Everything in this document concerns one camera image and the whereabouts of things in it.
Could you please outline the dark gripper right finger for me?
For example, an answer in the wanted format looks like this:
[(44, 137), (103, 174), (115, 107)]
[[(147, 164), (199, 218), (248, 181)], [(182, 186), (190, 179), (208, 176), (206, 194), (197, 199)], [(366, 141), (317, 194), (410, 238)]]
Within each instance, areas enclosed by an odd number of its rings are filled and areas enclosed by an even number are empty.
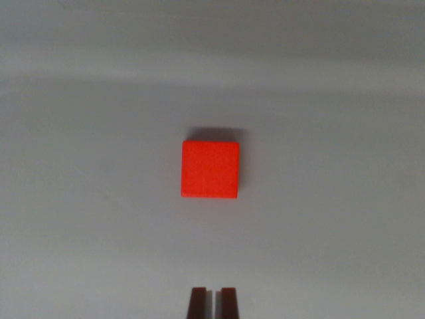
[(235, 287), (224, 287), (215, 293), (215, 319), (239, 319), (238, 299)]

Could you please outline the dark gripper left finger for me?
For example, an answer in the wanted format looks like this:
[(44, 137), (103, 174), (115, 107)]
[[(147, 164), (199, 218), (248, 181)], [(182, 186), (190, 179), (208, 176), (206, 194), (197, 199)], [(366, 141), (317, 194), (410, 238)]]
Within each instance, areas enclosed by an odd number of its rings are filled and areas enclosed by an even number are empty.
[(194, 287), (187, 311), (187, 319), (211, 319), (213, 317), (213, 293), (206, 287)]

